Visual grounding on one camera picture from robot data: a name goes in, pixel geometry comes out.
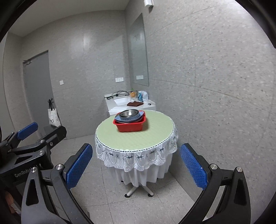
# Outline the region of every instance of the stainless steel bowl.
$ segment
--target stainless steel bowl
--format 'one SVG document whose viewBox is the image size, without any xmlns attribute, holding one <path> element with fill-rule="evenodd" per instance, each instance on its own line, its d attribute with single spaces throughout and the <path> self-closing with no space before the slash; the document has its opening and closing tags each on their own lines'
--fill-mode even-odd
<svg viewBox="0 0 276 224">
<path fill-rule="evenodd" d="M 121 112 L 119 116 L 122 120 L 125 120 L 125 121 L 129 119 L 136 119 L 139 117 L 139 111 L 135 109 L 125 110 Z"/>
</svg>

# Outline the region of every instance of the plastic bag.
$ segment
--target plastic bag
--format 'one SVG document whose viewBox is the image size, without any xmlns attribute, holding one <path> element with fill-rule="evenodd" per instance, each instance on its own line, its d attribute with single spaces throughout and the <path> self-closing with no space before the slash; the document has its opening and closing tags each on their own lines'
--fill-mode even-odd
<svg viewBox="0 0 276 224">
<path fill-rule="evenodd" d="M 48 109 L 48 116 L 49 116 L 49 123 L 51 125 L 54 125 L 54 126 L 60 126 L 61 123 L 60 123 L 60 120 L 59 120 L 59 117 L 57 115 L 57 109 Z"/>
<path fill-rule="evenodd" d="M 143 103 L 148 103 L 148 93 L 146 91 L 139 91 L 138 100 Z"/>
<path fill-rule="evenodd" d="M 49 109 L 48 109 L 49 124 L 58 127 L 61 125 L 59 114 L 57 113 L 57 109 L 55 109 L 52 104 L 52 99 L 48 100 L 48 102 L 49 102 Z"/>
</svg>

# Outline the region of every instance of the gray door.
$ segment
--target gray door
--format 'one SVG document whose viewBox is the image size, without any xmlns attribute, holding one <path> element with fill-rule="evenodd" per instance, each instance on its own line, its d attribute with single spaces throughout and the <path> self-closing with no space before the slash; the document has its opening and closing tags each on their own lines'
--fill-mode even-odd
<svg viewBox="0 0 276 224">
<path fill-rule="evenodd" d="M 30 112 L 41 136 L 49 127 L 48 100 L 54 98 L 50 79 L 48 52 L 23 63 L 24 85 Z"/>
</svg>

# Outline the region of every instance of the cable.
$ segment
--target cable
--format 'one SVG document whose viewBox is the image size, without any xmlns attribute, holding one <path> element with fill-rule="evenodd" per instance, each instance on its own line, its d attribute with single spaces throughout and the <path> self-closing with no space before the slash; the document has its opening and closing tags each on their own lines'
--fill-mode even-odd
<svg viewBox="0 0 276 224">
<path fill-rule="evenodd" d="M 105 98 L 110 100 L 114 97 L 121 97 L 121 96 L 129 96 L 129 93 L 127 91 L 124 91 L 124 90 L 119 90 L 117 92 L 112 93 L 111 96 L 108 96 L 108 97 L 105 97 Z"/>
</svg>

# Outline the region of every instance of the white tote bag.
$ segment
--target white tote bag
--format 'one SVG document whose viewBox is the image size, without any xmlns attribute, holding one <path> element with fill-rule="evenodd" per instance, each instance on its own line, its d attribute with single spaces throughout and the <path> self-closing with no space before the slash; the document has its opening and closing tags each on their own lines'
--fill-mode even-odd
<svg viewBox="0 0 276 224">
<path fill-rule="evenodd" d="M 50 125 L 53 126 L 60 126 L 60 119 L 59 119 L 59 115 L 57 113 L 57 109 L 54 108 L 53 104 L 52 104 L 52 99 L 48 100 L 49 102 L 49 109 L 48 109 L 48 117 L 49 117 L 49 123 Z"/>
<path fill-rule="evenodd" d="M 57 109 L 48 109 L 49 123 L 54 126 L 60 126 L 60 120 L 57 115 Z"/>
</svg>

